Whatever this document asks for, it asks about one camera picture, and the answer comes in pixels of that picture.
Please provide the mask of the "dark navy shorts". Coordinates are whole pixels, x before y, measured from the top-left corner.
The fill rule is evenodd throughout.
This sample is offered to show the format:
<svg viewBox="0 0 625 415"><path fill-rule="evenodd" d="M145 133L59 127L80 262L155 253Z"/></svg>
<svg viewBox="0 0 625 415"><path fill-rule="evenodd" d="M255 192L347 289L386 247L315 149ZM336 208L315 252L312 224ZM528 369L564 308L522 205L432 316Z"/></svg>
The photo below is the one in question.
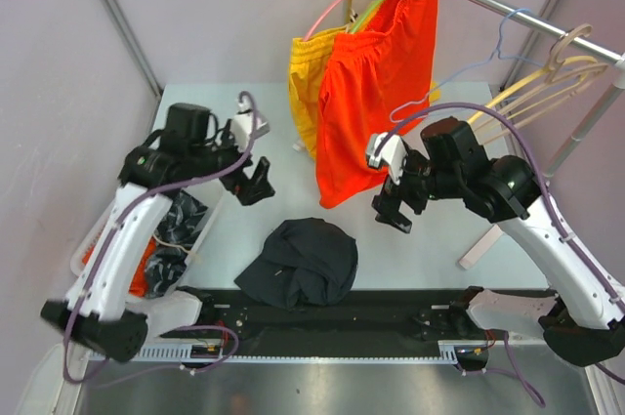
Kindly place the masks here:
<svg viewBox="0 0 625 415"><path fill-rule="evenodd" d="M357 269L356 241L342 229L317 218L286 220L234 283L274 308L327 307L350 293Z"/></svg>

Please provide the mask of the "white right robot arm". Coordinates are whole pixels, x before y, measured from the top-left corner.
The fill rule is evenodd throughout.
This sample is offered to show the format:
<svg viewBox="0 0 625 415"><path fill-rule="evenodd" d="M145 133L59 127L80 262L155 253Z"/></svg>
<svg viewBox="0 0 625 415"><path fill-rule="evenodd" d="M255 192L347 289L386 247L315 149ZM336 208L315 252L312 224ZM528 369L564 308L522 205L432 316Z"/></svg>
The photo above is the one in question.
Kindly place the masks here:
<svg viewBox="0 0 625 415"><path fill-rule="evenodd" d="M423 337L514 332L545 342L579 367L620 355L624 288L574 239L529 160L489 157L470 124L454 117L427 126L421 139L418 150L397 133L370 138L365 159L379 188L372 199L376 221L407 233L412 223L402 206L417 215L431 201L459 200L510 236L552 289L546 297L524 297L470 287L446 309L421 313ZM332 306L353 286L355 256L354 240L339 228L319 219L287 220L236 283L250 298L283 310Z"/></svg>

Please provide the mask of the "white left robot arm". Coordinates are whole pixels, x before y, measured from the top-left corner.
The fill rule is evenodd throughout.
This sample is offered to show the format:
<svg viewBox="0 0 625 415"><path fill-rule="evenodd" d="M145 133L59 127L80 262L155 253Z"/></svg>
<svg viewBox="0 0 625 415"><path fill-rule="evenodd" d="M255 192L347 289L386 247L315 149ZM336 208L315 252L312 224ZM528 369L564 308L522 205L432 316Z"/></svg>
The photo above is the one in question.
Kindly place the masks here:
<svg viewBox="0 0 625 415"><path fill-rule="evenodd" d="M214 120L205 106L172 104L164 127L126 155L88 263L65 296L47 300L40 312L66 344L127 362L153 337L183 327L202 337L214 329L215 312L195 292L127 300L145 250L182 190L219 181L243 206L274 195L269 161L251 158L254 142L269 130L253 96L239 94L237 112L223 127L211 130Z"/></svg>

